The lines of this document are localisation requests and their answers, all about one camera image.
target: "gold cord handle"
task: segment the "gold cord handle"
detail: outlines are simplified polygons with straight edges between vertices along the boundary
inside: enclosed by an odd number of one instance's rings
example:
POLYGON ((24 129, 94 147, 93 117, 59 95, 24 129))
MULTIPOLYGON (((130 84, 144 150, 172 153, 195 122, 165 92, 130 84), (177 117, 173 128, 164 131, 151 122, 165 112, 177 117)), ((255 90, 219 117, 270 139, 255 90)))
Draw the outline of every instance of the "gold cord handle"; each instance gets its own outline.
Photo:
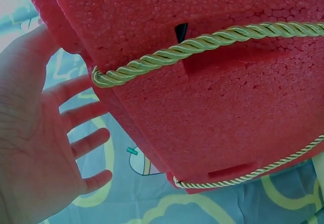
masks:
MULTIPOLYGON (((264 22, 246 26, 232 26, 213 34, 203 34, 197 38, 184 40, 180 44, 171 46, 167 49, 161 49, 150 55, 144 55, 140 59, 130 61, 127 65, 119 67, 116 71, 110 70, 106 74, 103 74, 95 67, 92 71, 92 81, 94 85, 100 88, 120 86, 134 79, 136 76, 146 74, 162 66, 175 64, 179 60, 196 53, 217 49, 220 46, 228 46, 234 42, 245 42, 249 39, 262 39, 265 37, 274 38, 278 36, 285 38, 292 38, 294 36, 324 36, 324 22, 264 22)), ((263 173, 269 172, 270 170, 301 157, 322 141, 324 141, 324 135, 320 135, 315 141, 286 158, 280 159, 263 168, 256 169, 245 176, 228 181, 187 183, 178 181, 176 177, 174 177, 173 180, 175 185, 182 189, 212 189, 236 185, 258 177, 263 173)))
POLYGON ((182 43, 161 49, 153 54, 144 55, 140 59, 130 61, 127 65, 119 67, 116 71, 110 70, 106 74, 93 69, 92 81, 100 88, 120 86, 134 79, 136 76, 148 73, 162 66, 172 65, 180 59, 187 58, 195 53, 228 46, 234 42, 245 42, 249 39, 274 38, 283 36, 324 36, 324 23, 298 23, 298 22, 264 22, 246 26, 232 26, 214 34, 203 34, 197 38, 184 40, 182 43))
POLYGON ((315 146, 317 146, 322 141, 324 141, 324 134, 320 135, 316 140, 314 140, 312 143, 310 143, 309 145, 307 145, 305 148, 301 149, 300 151, 297 151, 296 153, 291 154, 288 157, 280 159, 279 161, 269 164, 263 168, 256 169, 255 171, 253 171, 247 175, 244 175, 244 176, 241 176, 241 177, 238 177, 235 179, 231 179, 231 180, 227 180, 227 181, 220 181, 220 182, 188 183, 188 182, 178 181, 176 177, 173 177, 173 181, 174 181, 175 185, 181 189, 213 189, 213 188, 221 188, 221 187, 227 187, 227 186, 231 186, 231 185, 240 184, 240 183, 246 182, 248 180, 251 180, 253 178, 256 178, 263 173, 269 172, 279 166, 282 166, 288 162, 291 162, 291 161, 301 157, 302 155, 309 152, 311 149, 313 149, 315 146))

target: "bedsheet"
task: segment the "bedsheet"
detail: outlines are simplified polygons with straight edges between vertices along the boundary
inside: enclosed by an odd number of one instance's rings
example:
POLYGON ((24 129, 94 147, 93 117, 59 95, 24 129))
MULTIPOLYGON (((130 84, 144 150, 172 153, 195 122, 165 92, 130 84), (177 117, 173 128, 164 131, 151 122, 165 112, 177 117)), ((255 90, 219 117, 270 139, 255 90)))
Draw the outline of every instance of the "bedsheet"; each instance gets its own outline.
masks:
MULTIPOLYGON (((0 0, 0 51, 42 20, 29 0, 0 0)), ((47 66, 45 88, 87 72, 78 55, 59 50, 47 66)), ((98 100, 87 90, 62 105, 64 111, 98 100)), ((110 115, 72 130, 71 142, 107 127, 111 138, 77 161, 83 177, 113 173, 102 189, 75 199, 43 224, 142 223, 324 223, 324 202, 312 160, 245 184, 188 195, 174 189, 110 115)))

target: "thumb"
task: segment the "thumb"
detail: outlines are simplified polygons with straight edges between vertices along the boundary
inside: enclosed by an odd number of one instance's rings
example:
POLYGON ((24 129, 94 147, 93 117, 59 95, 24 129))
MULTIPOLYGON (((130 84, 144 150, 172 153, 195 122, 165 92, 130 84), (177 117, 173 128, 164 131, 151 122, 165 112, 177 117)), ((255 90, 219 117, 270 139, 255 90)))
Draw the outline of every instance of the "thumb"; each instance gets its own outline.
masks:
POLYGON ((0 86, 37 99, 45 83, 46 65, 58 49, 45 25, 17 38, 0 54, 0 86))

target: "red foam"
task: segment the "red foam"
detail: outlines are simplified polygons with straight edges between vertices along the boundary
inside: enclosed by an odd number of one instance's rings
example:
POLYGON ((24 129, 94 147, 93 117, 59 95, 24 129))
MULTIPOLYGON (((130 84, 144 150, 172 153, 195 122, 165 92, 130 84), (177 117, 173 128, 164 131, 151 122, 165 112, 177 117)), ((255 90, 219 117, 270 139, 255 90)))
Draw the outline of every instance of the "red foam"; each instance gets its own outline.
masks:
MULTIPOLYGON (((33 2, 53 36, 67 51, 81 53, 89 72, 95 65, 116 69, 175 44, 174 27, 184 22, 189 38, 231 25, 324 20, 324 0, 33 2)), ((196 54, 123 86, 94 89, 160 171, 190 182, 228 180, 323 134, 323 47, 323 38, 251 40, 196 54)), ((284 167, 322 150, 320 144, 284 167)))

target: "hand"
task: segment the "hand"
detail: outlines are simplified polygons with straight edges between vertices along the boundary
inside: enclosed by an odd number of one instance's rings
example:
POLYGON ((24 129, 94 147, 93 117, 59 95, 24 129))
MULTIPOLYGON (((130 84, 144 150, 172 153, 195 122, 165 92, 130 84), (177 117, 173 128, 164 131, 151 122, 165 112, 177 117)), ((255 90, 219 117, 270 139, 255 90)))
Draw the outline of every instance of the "hand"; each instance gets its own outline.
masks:
POLYGON ((0 54, 0 197, 13 223, 40 222, 111 179, 108 170, 82 179, 76 164, 109 139, 107 129, 72 144, 67 137, 107 108, 94 102, 59 112, 61 104, 91 86, 89 77, 43 91, 46 65, 58 49, 41 26, 0 54))

